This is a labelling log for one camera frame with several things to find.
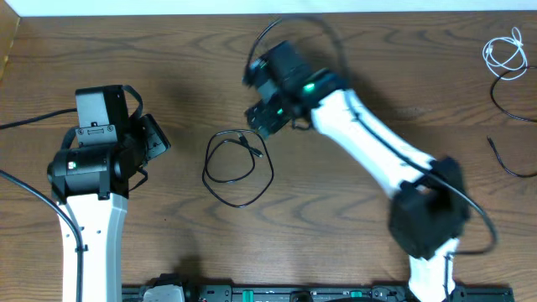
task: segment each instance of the table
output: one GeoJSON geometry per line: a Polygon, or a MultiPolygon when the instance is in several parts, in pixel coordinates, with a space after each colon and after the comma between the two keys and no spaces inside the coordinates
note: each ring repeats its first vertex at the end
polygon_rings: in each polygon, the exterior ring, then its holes
{"type": "MultiPolygon", "coordinates": [[[[352,86],[363,102],[417,148],[457,159],[468,192],[496,223],[498,249],[484,257],[457,258],[456,280],[512,286],[518,301],[537,299],[537,179],[517,179],[501,170],[486,136],[494,138],[511,169],[532,172],[537,127],[510,119],[491,103],[494,76],[481,50],[489,39],[509,36],[516,25],[529,61],[535,60],[536,17],[531,12],[326,15],[344,39],[352,86]]],[[[242,86],[242,72],[253,39],[273,18],[22,19],[0,85],[0,123],[73,107],[78,88],[129,84],[172,144],[149,163],[149,182],[130,196],[124,284],[145,284],[173,272],[195,281],[236,284],[408,279],[407,256],[388,233],[387,198],[358,163],[318,133],[286,128],[268,139],[274,182],[245,209],[224,206],[201,183],[210,136],[246,127],[243,113],[258,100],[254,90],[242,86]]],[[[315,68],[338,70],[319,29],[286,24],[261,50],[282,39],[294,41],[315,68]]],[[[498,84],[498,99],[508,110],[536,117],[535,79],[531,71],[498,84]]],[[[133,100],[129,106],[134,109],[133,100]]],[[[2,131],[0,167],[49,194],[47,164],[74,125],[77,116],[71,113],[2,131]]],[[[222,153],[215,174],[247,169],[240,152],[229,147],[222,153]],[[226,152],[235,157],[224,159],[226,152]]],[[[267,177],[266,163],[259,163],[252,179],[219,188],[222,194],[254,195],[267,177]]],[[[4,180],[0,190],[0,300],[60,300],[57,217],[4,180]]],[[[487,240],[482,222],[472,219],[461,247],[480,247],[487,240]]]]}

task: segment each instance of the wooden tabletop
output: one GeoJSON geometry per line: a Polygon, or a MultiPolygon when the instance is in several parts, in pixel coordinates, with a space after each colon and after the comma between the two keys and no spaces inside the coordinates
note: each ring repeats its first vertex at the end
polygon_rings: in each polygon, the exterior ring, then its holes
{"type": "MultiPolygon", "coordinates": [[[[224,206],[201,183],[210,136],[246,127],[243,113],[258,100],[255,90],[241,84],[242,71],[251,43],[273,18],[22,20],[0,85],[0,123],[74,107],[77,88],[129,84],[172,144],[149,163],[149,182],[130,196],[124,284],[145,284],[172,272],[237,284],[408,279],[407,256],[388,233],[387,198],[357,162],[318,133],[286,128],[268,139],[274,182],[245,209],[224,206]]],[[[326,19],[344,37],[353,87],[363,102],[415,147],[458,160],[468,192],[496,223],[498,249],[456,258],[455,279],[509,285],[518,301],[537,299],[537,178],[506,174],[486,140],[494,138],[511,169],[533,172],[537,127],[514,121],[491,103],[494,76],[481,57],[488,40],[509,36],[518,26],[529,61],[537,60],[537,13],[361,13],[326,19]]],[[[260,51],[282,39],[294,41],[315,68],[338,70],[319,29],[286,24],[260,51]]],[[[519,80],[501,82],[498,101],[537,117],[536,80],[531,70],[519,80]]],[[[2,131],[0,169],[48,195],[47,164],[74,125],[77,116],[70,113],[2,131]]],[[[234,176],[249,168],[241,150],[225,148],[211,164],[215,174],[234,176]]],[[[217,189],[230,200],[246,200],[269,177],[264,159],[258,166],[250,180],[217,189]]],[[[60,300],[57,216],[4,180],[0,190],[0,300],[60,300]]],[[[473,217],[463,248],[488,240],[486,228],[473,217]]]]}

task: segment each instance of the coiled white cable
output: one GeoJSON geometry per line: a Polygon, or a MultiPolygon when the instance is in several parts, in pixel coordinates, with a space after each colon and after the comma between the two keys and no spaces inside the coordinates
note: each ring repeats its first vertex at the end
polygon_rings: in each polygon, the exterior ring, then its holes
{"type": "MultiPolygon", "coordinates": [[[[502,67],[502,68],[504,68],[506,70],[519,70],[519,69],[521,69],[523,67],[528,67],[528,59],[526,59],[526,54],[524,53],[524,50],[522,49],[522,45],[523,45],[522,44],[522,34],[520,33],[519,29],[517,29],[516,27],[513,27],[511,29],[511,34],[513,35],[512,38],[511,37],[494,38],[494,39],[491,39],[490,41],[488,41],[485,44],[485,47],[483,47],[483,52],[482,52],[483,59],[487,63],[488,69],[496,76],[499,76],[499,74],[497,74],[496,71],[494,71],[493,67],[495,67],[495,68],[502,67]],[[517,50],[514,52],[514,54],[511,55],[511,57],[509,59],[505,60],[503,63],[498,62],[493,56],[493,43],[496,42],[496,41],[503,41],[503,42],[512,44],[512,45],[516,46],[516,48],[517,48],[517,50]],[[520,54],[520,56],[522,57],[522,64],[519,67],[516,67],[516,68],[506,66],[506,64],[509,63],[518,54],[520,54]]],[[[510,77],[510,78],[502,77],[502,80],[511,81],[511,80],[514,80],[514,79],[518,79],[520,76],[522,76],[524,73],[526,73],[527,70],[528,69],[526,68],[520,74],[515,75],[513,77],[510,77]]]]}

